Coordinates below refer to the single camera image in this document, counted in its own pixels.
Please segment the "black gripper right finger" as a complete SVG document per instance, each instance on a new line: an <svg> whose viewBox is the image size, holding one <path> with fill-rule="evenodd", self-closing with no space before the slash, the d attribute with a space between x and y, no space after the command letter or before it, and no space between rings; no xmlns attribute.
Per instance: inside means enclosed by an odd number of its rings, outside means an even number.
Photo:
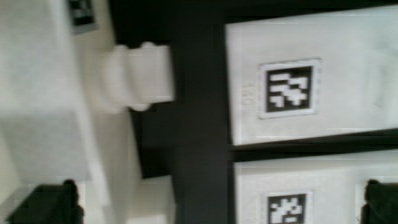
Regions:
<svg viewBox="0 0 398 224"><path fill-rule="evenodd" d="M360 224L398 224L398 183L367 181Z"/></svg>

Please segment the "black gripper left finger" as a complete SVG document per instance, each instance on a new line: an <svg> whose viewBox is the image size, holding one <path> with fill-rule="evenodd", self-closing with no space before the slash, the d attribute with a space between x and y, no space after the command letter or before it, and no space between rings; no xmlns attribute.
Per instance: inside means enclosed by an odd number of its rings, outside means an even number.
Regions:
<svg viewBox="0 0 398 224"><path fill-rule="evenodd" d="M72 179L40 184L6 215L6 224L83 224L77 186Z"/></svg>

